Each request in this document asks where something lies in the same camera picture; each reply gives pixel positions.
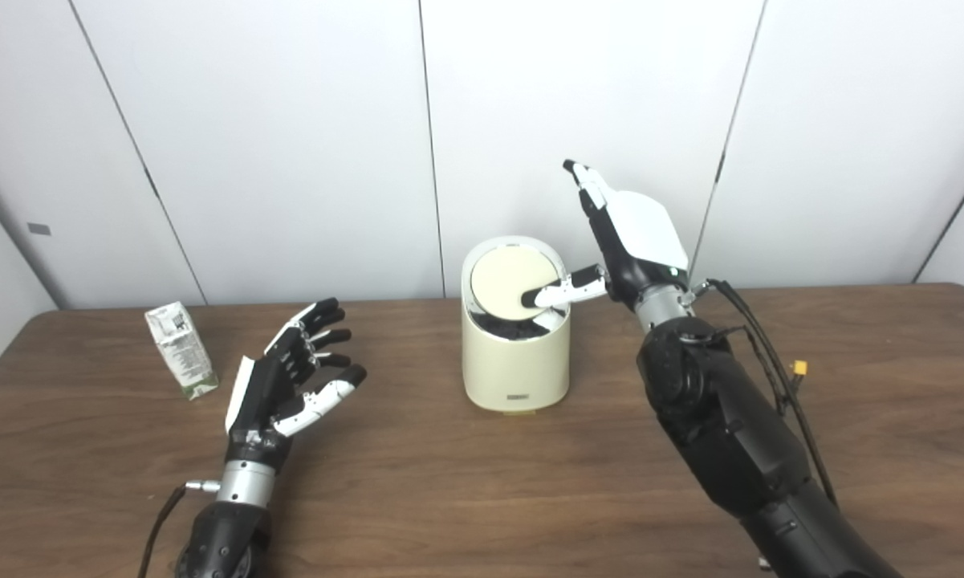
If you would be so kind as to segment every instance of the robotic finger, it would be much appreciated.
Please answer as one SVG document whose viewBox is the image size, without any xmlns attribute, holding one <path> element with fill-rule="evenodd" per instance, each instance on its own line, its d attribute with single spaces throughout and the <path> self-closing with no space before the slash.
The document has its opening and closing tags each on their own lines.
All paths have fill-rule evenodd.
<svg viewBox="0 0 964 578">
<path fill-rule="evenodd" d="M 320 420 L 325 413 L 339 405 L 343 399 L 353 393 L 353 390 L 356 390 L 357 385 L 360 385 L 361 381 L 364 381 L 367 376 L 368 371 L 364 367 L 350 365 L 335 380 L 325 384 L 320 391 L 316 393 L 305 392 L 303 397 L 299 399 L 298 404 L 281 411 L 275 418 L 274 429 L 286 437 L 296 435 L 307 425 Z"/>
<path fill-rule="evenodd" d="M 298 314 L 293 315 L 286 324 L 279 329 L 279 333 L 275 334 L 275 337 L 271 340 L 271 343 L 268 344 L 268 347 L 264 348 L 264 354 L 266 355 L 266 353 L 274 347 L 274 344 L 281 340 L 281 337 L 283 337 L 287 329 L 295 328 L 299 329 L 302 333 L 308 334 L 317 333 L 320 332 L 321 329 L 324 329 L 324 327 L 332 325 L 332 323 L 338 323 L 342 321 L 342 319 L 346 319 L 346 311 L 343 311 L 342 308 L 339 307 L 339 301 L 335 299 L 335 297 L 309 304 L 309 306 L 303 308 Z M 338 341 L 339 340 L 330 341 L 330 343 L 338 343 Z"/>
</svg>

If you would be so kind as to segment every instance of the cable connector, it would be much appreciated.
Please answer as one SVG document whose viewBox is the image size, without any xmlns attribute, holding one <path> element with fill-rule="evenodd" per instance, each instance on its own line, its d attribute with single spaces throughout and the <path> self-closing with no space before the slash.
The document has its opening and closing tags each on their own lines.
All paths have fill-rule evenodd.
<svg viewBox="0 0 964 578">
<path fill-rule="evenodd" d="M 207 494 L 217 494 L 221 488 L 222 483 L 217 479 L 191 479 L 185 483 L 186 490 L 206 491 Z"/>
<path fill-rule="evenodd" d="M 703 281 L 701 284 L 689 289 L 683 296 L 677 297 L 677 302 L 681 304 L 681 307 L 692 307 L 692 303 L 695 303 L 695 300 L 699 299 L 699 297 L 706 295 L 706 292 L 710 291 L 710 287 L 712 287 L 712 285 L 710 285 L 709 281 Z"/>
</svg>

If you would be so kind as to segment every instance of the white fingertip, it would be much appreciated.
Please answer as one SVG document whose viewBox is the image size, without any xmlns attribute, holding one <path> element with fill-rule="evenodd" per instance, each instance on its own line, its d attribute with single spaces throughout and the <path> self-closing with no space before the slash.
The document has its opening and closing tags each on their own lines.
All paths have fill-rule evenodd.
<svg viewBox="0 0 964 578">
<path fill-rule="evenodd" d="M 581 164 L 574 164 L 574 175 L 578 179 L 578 188 L 583 189 L 588 195 L 589 201 L 596 207 L 596 211 L 602 209 L 610 201 L 613 189 L 607 185 L 603 177 L 595 169 L 582 167 Z"/>
<path fill-rule="evenodd" d="M 356 390 L 356 387 L 353 387 L 349 381 L 334 380 L 329 381 L 317 393 L 304 393 L 303 409 L 295 416 L 276 421 L 275 431 L 291 437 L 307 425 L 320 420 L 325 413 L 334 409 L 343 399 L 346 399 L 346 396 L 353 393 L 353 390 Z"/>
<path fill-rule="evenodd" d="M 250 376 L 254 373 L 254 360 L 242 356 L 239 370 L 235 374 L 235 385 L 232 385 L 232 397 L 229 398 L 228 410 L 225 412 L 225 433 L 232 429 L 235 418 L 239 416 L 242 399 L 246 397 L 246 389 L 250 387 Z"/>
<path fill-rule="evenodd" d="M 275 422 L 275 431 L 279 432 L 283 436 L 292 437 L 295 433 L 311 425 L 314 421 L 318 421 L 321 418 L 321 414 L 310 409 L 310 398 L 312 395 L 309 393 L 303 394 L 303 409 L 299 411 L 295 416 L 286 417 L 284 420 L 279 420 Z"/>
</svg>

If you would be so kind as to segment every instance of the wire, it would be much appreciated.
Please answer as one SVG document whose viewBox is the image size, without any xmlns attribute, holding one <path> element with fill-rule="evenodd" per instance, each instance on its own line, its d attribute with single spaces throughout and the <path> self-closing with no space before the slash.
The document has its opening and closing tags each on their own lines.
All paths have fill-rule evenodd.
<svg viewBox="0 0 964 578">
<path fill-rule="evenodd" d="M 154 553 L 154 542 L 157 541 L 157 533 L 160 531 L 161 524 L 170 515 L 171 510 L 177 505 L 181 497 L 185 496 L 185 484 L 176 487 L 173 493 L 167 498 L 167 502 L 164 502 L 164 506 L 157 515 L 157 519 L 154 520 L 154 527 L 150 530 L 150 537 L 147 538 L 147 547 L 143 550 L 143 562 L 140 562 L 140 575 L 138 578 L 145 578 L 147 576 L 147 568 L 150 567 L 150 557 Z"/>
<path fill-rule="evenodd" d="M 782 360 L 778 358 L 778 352 L 775 351 L 774 344 L 771 340 L 767 338 L 767 334 L 764 332 L 763 327 L 760 326 L 760 322 L 757 321 L 756 315 L 753 315 L 753 311 L 750 310 L 746 301 L 742 299 L 742 296 L 735 291 L 734 287 L 731 286 L 727 281 L 719 281 L 719 279 L 707 279 L 707 283 L 713 285 L 724 297 L 731 301 L 732 306 L 741 312 L 742 317 L 746 318 L 746 322 L 749 323 L 750 327 L 753 329 L 753 333 L 756 333 L 760 344 L 763 344 L 765 350 L 767 350 L 767 355 L 771 358 L 771 364 L 774 365 L 775 373 L 778 374 L 780 384 L 782 384 L 783 391 L 785 392 L 785 401 L 790 406 L 792 406 L 792 411 L 796 414 L 796 421 L 799 424 L 799 430 L 802 432 L 803 439 L 806 442 L 806 450 L 809 451 L 809 456 L 811 456 L 813 461 L 813 467 L 816 468 L 816 475 L 820 478 L 820 486 L 823 487 L 824 493 L 827 495 L 831 503 L 838 507 L 838 497 L 835 496 L 834 486 L 831 484 L 831 476 L 828 475 L 828 470 L 824 466 L 824 460 L 820 457 L 820 450 L 816 446 L 816 440 L 813 438 L 813 432 L 809 428 L 809 420 L 806 418 L 806 413 L 802 409 L 802 404 L 799 402 L 799 398 L 795 394 L 793 385 L 789 381 L 789 374 L 785 370 L 785 366 L 782 365 Z"/>
</svg>

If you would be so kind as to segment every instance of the black forearm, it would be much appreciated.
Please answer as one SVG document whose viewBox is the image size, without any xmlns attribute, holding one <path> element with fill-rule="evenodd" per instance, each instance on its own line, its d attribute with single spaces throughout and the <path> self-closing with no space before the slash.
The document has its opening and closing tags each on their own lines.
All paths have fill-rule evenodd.
<svg viewBox="0 0 964 578">
<path fill-rule="evenodd" d="M 646 337 L 639 367 L 658 421 L 715 504 L 782 578 L 898 578 L 811 479 L 806 453 L 709 323 Z"/>
<path fill-rule="evenodd" d="M 739 520 L 782 577 L 899 578 L 816 482 Z"/>
</svg>

